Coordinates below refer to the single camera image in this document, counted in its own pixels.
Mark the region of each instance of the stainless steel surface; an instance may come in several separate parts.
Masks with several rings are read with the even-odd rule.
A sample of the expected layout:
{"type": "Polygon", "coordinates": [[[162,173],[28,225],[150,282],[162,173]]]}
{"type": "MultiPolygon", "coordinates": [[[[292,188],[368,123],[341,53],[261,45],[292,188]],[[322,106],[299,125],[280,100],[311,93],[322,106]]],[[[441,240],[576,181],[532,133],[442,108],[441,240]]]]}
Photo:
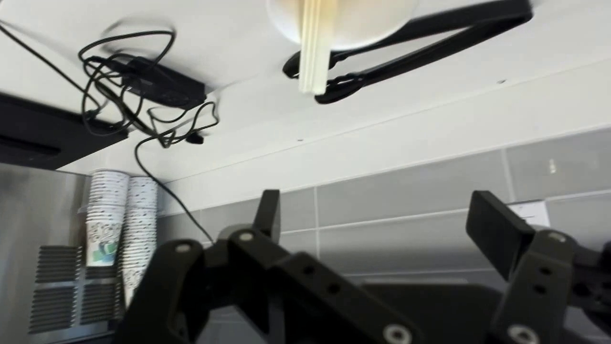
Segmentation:
{"type": "MultiPolygon", "coordinates": [[[[84,242],[85,185],[85,175],[0,164],[0,341],[64,341],[106,330],[95,322],[28,334],[40,246],[84,242]]],[[[76,280],[59,282],[76,286],[72,322],[80,320],[84,278],[80,269],[76,280]]]]}

